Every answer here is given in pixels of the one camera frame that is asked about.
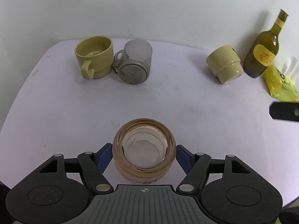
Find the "mug handle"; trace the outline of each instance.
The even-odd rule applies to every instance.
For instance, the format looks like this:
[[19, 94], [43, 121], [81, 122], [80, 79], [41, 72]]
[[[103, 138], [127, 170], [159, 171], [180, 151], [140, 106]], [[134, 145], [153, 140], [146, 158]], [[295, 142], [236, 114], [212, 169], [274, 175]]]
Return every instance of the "mug handle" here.
[[91, 61], [86, 60], [86, 61], [84, 61], [84, 63], [81, 66], [81, 74], [82, 74], [83, 78], [86, 80], [92, 79], [93, 75], [95, 73], [94, 69], [89, 68], [90, 64], [91, 64]]
[[119, 59], [118, 58], [118, 55], [120, 54], [120, 53], [123, 53], [123, 49], [122, 50], [120, 50], [119, 52], [117, 52], [116, 54], [115, 54], [115, 56], [114, 56], [114, 61], [113, 61], [113, 63], [112, 63], [112, 66], [111, 66], [111, 68], [114, 70], [114, 72], [117, 74], [117, 67], [118, 67], [118, 64], [119, 64], [119, 62], [120, 62], [120, 60], [121, 59]]

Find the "yellow package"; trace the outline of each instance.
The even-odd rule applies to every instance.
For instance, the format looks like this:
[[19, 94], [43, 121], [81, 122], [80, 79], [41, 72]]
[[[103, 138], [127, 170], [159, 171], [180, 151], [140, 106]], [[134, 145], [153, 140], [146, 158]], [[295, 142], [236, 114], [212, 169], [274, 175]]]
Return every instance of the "yellow package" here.
[[298, 102], [296, 85], [288, 76], [283, 75], [274, 65], [270, 65], [263, 74], [270, 95], [282, 102]]

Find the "yellow label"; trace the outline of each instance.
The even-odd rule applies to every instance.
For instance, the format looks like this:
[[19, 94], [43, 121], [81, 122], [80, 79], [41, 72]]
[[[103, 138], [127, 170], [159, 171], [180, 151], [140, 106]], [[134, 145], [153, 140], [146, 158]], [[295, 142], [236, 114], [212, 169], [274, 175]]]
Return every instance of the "yellow label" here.
[[276, 19], [276, 21], [275, 21], [275, 23], [279, 26], [279, 27], [283, 27], [283, 25], [284, 25], [284, 22], [280, 19], [280, 18], [277, 18]]
[[255, 46], [253, 55], [255, 59], [264, 66], [269, 66], [275, 58], [275, 55], [261, 44]]

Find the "ceramic cup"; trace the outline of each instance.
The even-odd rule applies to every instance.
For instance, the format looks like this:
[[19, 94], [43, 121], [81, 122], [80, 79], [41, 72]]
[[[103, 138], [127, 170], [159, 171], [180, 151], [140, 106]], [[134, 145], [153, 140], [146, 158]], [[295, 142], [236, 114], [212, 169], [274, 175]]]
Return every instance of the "ceramic cup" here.
[[75, 55], [84, 79], [105, 77], [114, 60], [112, 40], [105, 36], [82, 40], [75, 48]]
[[151, 61], [150, 43], [144, 39], [134, 39], [127, 42], [124, 49], [115, 54], [112, 69], [127, 83], [143, 83], [149, 77]]
[[230, 45], [224, 45], [207, 57], [207, 64], [222, 84], [228, 83], [242, 75], [241, 60]]

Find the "white table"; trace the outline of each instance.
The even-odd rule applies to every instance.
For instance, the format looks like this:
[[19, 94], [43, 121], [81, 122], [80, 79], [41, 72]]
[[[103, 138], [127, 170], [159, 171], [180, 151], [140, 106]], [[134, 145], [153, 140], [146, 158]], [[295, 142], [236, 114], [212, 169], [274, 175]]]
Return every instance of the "white table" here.
[[[113, 39], [114, 52], [127, 41]], [[299, 125], [271, 119], [273, 99], [261, 78], [244, 74], [222, 85], [207, 67], [206, 51], [150, 41], [145, 83], [126, 84], [114, 72], [84, 80], [74, 55], [78, 42], [51, 47], [10, 109], [0, 134], [0, 180], [8, 187], [53, 154], [96, 152], [123, 124], [146, 117], [165, 124], [176, 143], [193, 153], [238, 156], [280, 191], [284, 204], [299, 195]], [[104, 176], [114, 187], [129, 183], [113, 161]], [[176, 188], [184, 176], [175, 161], [156, 183]]]

